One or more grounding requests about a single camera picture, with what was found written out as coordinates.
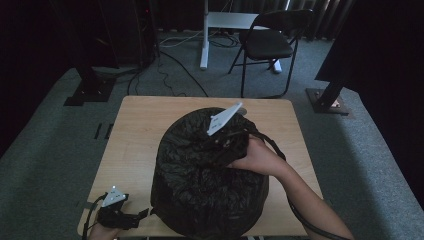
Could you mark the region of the person's left hand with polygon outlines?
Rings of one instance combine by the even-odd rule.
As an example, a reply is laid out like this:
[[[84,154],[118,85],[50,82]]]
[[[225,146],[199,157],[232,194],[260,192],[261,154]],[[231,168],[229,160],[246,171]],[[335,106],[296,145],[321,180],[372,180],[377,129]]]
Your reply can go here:
[[[88,240],[115,240],[120,232],[120,228],[108,228],[101,224],[95,224],[91,228]]]

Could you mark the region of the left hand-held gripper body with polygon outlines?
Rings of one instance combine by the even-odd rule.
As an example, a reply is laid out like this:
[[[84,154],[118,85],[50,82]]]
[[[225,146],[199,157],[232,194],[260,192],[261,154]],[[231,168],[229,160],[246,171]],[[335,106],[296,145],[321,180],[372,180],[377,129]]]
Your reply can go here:
[[[112,186],[106,193],[97,214],[97,222],[106,228],[129,230],[137,228],[141,220],[140,214],[127,214],[121,208],[129,196]]]

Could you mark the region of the person's right hand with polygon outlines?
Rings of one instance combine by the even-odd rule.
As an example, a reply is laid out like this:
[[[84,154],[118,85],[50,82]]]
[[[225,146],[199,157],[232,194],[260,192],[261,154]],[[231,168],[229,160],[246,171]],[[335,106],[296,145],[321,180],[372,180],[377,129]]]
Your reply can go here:
[[[285,179],[289,176],[289,165],[274,153],[259,138],[250,135],[247,155],[228,165],[229,168],[249,170],[263,175]]]

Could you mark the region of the white desk frame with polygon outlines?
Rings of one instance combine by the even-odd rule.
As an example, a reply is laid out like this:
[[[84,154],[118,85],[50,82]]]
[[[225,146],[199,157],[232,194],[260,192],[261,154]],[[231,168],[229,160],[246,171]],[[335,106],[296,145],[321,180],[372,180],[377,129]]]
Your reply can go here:
[[[200,58],[200,69],[208,68],[209,29],[248,29],[257,17],[255,13],[212,12],[209,10],[209,0],[204,0],[203,43]]]

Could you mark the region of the black folding chair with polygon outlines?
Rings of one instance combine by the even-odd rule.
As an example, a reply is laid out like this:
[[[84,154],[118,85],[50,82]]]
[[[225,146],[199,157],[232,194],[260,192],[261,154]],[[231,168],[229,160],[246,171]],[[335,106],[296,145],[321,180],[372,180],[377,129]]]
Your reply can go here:
[[[312,9],[261,13],[255,17],[249,29],[239,33],[241,46],[228,73],[231,73],[235,66],[242,67],[241,97],[244,97],[248,59],[252,60],[251,65],[268,63],[268,69],[271,69],[278,60],[290,58],[291,63],[285,88],[282,93],[273,97],[280,98],[287,93],[299,40],[312,22],[313,15]]]

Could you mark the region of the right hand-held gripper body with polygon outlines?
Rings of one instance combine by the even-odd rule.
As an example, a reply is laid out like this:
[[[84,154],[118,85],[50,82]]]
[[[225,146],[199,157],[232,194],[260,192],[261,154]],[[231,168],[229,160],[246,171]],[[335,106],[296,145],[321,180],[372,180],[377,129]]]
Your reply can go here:
[[[247,154],[249,140],[248,130],[236,125],[230,127],[230,121],[236,116],[245,114],[243,103],[233,106],[211,116],[209,128],[206,131],[208,139],[203,143],[203,149],[213,151],[214,156],[207,162],[208,166],[227,166]]]

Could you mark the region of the dark equipment cabinet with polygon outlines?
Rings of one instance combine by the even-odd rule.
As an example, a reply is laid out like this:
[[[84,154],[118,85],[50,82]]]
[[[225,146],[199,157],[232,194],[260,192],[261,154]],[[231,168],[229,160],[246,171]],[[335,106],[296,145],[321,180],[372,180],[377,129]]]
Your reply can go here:
[[[157,46],[153,0],[99,0],[118,65],[147,67]]]

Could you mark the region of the black plastic trash bag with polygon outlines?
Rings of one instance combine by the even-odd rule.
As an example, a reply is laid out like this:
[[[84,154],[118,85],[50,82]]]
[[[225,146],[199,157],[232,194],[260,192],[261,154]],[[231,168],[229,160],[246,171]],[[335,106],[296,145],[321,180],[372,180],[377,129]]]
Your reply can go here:
[[[163,135],[151,189],[152,213],[173,231],[193,240],[237,240],[262,214],[269,178],[248,170],[208,166],[213,151],[203,149],[211,116],[209,107],[190,112]],[[248,133],[256,125],[236,115],[230,127]]]

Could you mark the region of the black metal stand base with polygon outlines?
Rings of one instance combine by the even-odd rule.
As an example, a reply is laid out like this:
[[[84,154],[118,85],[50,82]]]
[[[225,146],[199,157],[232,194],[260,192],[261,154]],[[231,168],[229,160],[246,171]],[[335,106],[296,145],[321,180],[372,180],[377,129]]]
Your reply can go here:
[[[307,88],[306,93],[315,113],[348,116],[350,111],[340,98],[343,84],[330,82],[325,89]]]
[[[76,68],[81,81],[72,96],[68,97],[65,106],[82,106],[86,102],[107,102],[114,88],[114,77],[101,77],[90,67]]]

